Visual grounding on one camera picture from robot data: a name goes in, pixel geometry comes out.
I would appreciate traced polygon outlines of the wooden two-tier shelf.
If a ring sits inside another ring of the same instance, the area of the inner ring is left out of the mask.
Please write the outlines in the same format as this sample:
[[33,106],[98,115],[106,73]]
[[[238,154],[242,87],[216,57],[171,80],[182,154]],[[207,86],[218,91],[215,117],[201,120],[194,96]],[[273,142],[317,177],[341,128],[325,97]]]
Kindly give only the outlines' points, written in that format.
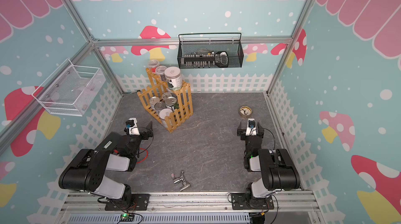
[[191,86],[183,82],[181,89],[173,91],[149,68],[146,72],[151,86],[137,95],[144,109],[171,133],[193,115]]

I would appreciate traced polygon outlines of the large white-lid seed jar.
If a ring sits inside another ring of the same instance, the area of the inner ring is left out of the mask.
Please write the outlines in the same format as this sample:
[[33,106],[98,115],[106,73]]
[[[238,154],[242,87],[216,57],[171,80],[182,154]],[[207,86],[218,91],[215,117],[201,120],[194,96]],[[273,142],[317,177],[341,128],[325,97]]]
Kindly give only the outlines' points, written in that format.
[[170,90],[180,90],[183,85],[181,70],[178,67],[171,66],[165,69],[165,77]]

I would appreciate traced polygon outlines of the clear tub orange contents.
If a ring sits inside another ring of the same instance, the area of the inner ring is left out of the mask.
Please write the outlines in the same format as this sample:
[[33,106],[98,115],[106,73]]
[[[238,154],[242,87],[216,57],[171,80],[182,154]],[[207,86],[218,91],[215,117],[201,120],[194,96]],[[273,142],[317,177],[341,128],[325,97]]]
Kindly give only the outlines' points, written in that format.
[[166,66],[158,66],[155,70],[155,73],[160,77],[162,81],[166,81],[165,70],[167,69]]

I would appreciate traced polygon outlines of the clear tub red contents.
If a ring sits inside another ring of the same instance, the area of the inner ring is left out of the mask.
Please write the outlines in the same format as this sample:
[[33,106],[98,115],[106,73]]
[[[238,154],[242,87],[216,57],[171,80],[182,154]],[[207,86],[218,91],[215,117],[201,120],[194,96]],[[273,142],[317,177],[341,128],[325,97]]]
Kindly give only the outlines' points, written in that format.
[[156,68],[160,66],[160,62],[158,60],[150,60],[148,62],[148,68],[151,70],[152,73],[156,72]]

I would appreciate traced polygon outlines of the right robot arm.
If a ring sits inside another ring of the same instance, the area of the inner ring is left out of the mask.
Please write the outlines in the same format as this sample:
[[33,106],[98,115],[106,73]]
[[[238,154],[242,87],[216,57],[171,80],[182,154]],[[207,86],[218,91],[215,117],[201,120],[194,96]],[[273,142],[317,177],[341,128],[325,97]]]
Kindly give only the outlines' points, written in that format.
[[230,195],[235,210],[273,209],[273,194],[300,188],[301,179],[288,151],[262,148],[264,131],[254,119],[247,121],[245,129],[237,128],[237,135],[245,141],[244,168],[248,172],[259,172],[261,178],[251,182],[244,193]]

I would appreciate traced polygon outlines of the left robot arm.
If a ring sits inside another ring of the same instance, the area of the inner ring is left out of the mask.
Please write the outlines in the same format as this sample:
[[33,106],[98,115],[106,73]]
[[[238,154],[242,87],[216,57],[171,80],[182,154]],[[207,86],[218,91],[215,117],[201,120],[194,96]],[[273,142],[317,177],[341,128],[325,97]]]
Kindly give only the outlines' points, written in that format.
[[137,119],[130,118],[124,132],[111,132],[95,149],[81,149],[61,173],[59,187],[98,196],[106,211],[145,211],[149,194],[134,194],[128,184],[114,181],[105,173],[132,172],[147,159],[148,150],[141,148],[141,143],[153,138],[152,122],[138,127]]

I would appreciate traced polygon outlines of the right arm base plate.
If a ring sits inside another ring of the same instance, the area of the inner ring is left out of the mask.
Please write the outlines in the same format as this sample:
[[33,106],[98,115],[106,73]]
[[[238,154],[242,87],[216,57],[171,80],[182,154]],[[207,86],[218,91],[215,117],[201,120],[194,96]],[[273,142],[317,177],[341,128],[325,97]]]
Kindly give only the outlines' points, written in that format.
[[272,210],[274,203],[271,196],[268,198],[254,198],[246,193],[229,193],[228,201],[233,210]]

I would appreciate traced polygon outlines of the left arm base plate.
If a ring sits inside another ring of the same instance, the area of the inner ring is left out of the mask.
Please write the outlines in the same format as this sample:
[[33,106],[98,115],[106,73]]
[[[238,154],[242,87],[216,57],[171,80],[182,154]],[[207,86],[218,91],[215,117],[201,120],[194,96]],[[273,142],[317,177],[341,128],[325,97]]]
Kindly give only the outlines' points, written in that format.
[[108,200],[105,211],[146,211],[150,194],[129,194],[120,200]]

